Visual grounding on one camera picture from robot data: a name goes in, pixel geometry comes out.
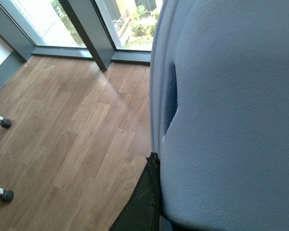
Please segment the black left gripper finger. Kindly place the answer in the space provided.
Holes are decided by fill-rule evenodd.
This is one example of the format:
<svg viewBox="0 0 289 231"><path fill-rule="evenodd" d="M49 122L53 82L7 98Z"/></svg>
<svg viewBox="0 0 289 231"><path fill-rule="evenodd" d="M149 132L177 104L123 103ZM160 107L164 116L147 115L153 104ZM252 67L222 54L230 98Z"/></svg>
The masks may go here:
<svg viewBox="0 0 289 231"><path fill-rule="evenodd" d="M159 230L160 160L153 152L146 160L130 199L109 228L111 231Z"/></svg>

